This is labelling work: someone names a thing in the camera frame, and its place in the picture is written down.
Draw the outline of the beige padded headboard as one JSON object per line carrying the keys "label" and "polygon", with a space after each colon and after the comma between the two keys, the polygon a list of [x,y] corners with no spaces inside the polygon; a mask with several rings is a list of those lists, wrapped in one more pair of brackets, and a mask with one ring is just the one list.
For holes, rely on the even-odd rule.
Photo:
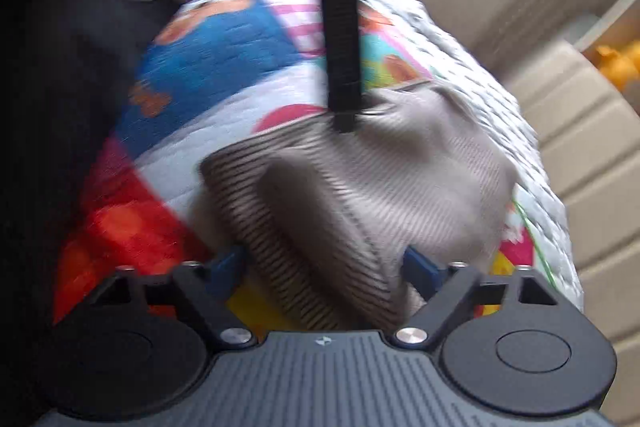
{"label": "beige padded headboard", "polygon": [[548,44],[506,82],[567,214],[587,317],[618,358],[603,412],[639,422],[639,117],[571,44]]}

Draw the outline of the white quilted mattress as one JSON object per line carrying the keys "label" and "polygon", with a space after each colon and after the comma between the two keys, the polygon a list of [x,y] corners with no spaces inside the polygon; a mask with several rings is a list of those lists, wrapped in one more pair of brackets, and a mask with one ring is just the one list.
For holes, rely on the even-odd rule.
{"label": "white quilted mattress", "polygon": [[566,210],[551,190],[536,132],[514,96],[435,24],[420,1],[359,1],[366,87],[409,89],[427,81],[448,87],[472,108],[518,169],[492,273],[510,274],[518,265],[530,265],[581,308],[585,293],[574,265]]}

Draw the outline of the yellow plush toy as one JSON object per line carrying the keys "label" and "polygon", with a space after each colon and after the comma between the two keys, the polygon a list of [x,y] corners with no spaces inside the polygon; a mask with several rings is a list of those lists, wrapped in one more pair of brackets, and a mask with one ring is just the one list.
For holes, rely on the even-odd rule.
{"label": "yellow plush toy", "polygon": [[610,46],[598,46],[599,72],[620,92],[639,81],[638,40],[618,50]]}

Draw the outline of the beige black striped garment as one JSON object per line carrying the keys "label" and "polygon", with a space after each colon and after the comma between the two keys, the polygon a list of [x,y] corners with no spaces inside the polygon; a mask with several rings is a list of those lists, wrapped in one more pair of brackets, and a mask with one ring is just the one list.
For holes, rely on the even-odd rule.
{"label": "beige black striped garment", "polygon": [[202,161],[222,223],[305,329],[391,331],[420,307],[414,248],[486,270],[518,172],[454,90],[375,89],[353,132],[318,114]]}

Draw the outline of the colourful cartoon play mat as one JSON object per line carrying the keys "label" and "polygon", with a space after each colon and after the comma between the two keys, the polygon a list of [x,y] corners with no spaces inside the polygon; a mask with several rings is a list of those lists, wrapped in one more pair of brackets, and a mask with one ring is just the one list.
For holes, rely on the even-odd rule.
{"label": "colourful cartoon play mat", "polygon": [[247,136],[320,113],[320,0],[195,0],[143,57],[80,194],[54,283],[64,317],[119,265],[160,274],[224,250],[198,172]]}

